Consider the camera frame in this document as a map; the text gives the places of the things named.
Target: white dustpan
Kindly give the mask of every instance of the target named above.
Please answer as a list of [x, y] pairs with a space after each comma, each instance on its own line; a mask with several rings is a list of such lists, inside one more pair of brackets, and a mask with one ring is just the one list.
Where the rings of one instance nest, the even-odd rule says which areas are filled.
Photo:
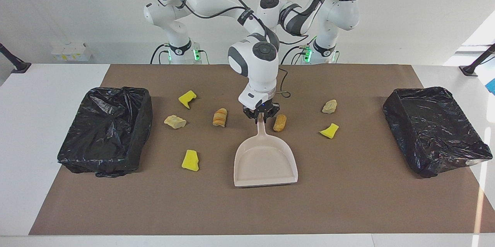
[[236, 187], [281, 185], [297, 182], [297, 166], [292, 150], [282, 139], [268, 135], [263, 115], [258, 134], [243, 141], [234, 161]]

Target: white wall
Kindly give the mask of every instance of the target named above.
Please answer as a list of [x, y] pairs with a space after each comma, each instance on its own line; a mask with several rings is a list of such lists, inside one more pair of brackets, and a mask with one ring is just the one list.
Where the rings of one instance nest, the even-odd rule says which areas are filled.
[[[161, 29], [143, 18], [143, 6], [152, 1], [0, 0], [0, 41], [31, 62], [54, 62], [51, 42], [72, 41], [88, 44], [94, 52], [92, 63], [146, 63], [154, 48], [166, 41]], [[252, 7], [258, 1], [245, 0]], [[359, 2], [361, 22], [355, 30], [341, 33], [339, 62], [443, 64], [495, 10], [492, 0]], [[246, 35], [230, 18], [189, 16], [181, 21], [214, 63], [226, 62], [228, 46]], [[315, 22], [309, 34], [316, 33]], [[295, 40], [286, 34], [280, 37]]]
[[478, 27], [463, 45], [491, 45], [495, 43], [495, 11]]
[[7, 80], [12, 69], [14, 66], [3, 55], [0, 55], [0, 85]]

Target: trash bin with black bag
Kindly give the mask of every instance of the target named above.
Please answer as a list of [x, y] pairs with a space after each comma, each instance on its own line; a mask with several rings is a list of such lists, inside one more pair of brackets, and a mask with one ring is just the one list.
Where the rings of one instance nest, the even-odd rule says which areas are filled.
[[443, 87], [396, 89], [383, 111], [407, 163], [421, 177], [434, 177], [493, 157]]
[[138, 169], [150, 135], [152, 101], [146, 89], [96, 87], [83, 98], [58, 162], [73, 173], [118, 177]]

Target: sponge piece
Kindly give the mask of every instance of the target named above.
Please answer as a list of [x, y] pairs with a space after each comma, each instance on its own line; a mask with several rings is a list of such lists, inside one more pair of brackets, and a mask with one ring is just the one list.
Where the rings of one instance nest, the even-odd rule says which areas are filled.
[[176, 116], [176, 115], [171, 115], [171, 116], [168, 116], [163, 123], [170, 125], [173, 129], [178, 129], [180, 127], [184, 127], [186, 125], [187, 121], [183, 118]]
[[327, 128], [327, 129], [325, 129], [323, 131], [320, 131], [320, 133], [323, 136], [327, 136], [329, 138], [334, 138], [334, 135], [335, 135], [335, 132], [337, 132], [337, 129], [339, 129], [339, 126], [332, 123], [332, 125], [330, 125], [329, 128]]
[[197, 97], [196, 94], [192, 90], [189, 90], [184, 95], [182, 95], [181, 97], [179, 97], [179, 101], [184, 106], [186, 106], [187, 109], [191, 109], [191, 108], [189, 108], [189, 102], [191, 100], [195, 99], [196, 97]]
[[196, 150], [187, 150], [184, 161], [182, 161], [182, 167], [197, 172], [200, 169], [198, 162], [200, 162], [200, 160], [198, 159]]

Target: green indicator light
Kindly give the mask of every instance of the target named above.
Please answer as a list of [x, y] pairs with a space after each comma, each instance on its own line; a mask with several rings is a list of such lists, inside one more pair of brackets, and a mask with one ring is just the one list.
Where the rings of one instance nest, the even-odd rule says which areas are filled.
[[193, 49], [193, 53], [194, 53], [194, 59], [195, 60], [200, 60], [200, 53], [198, 53], [198, 51], [196, 51], [195, 49]]
[[311, 60], [311, 54], [313, 53], [313, 51], [309, 47], [306, 47], [305, 50], [306, 53], [304, 54], [304, 61], [309, 62], [309, 60]]

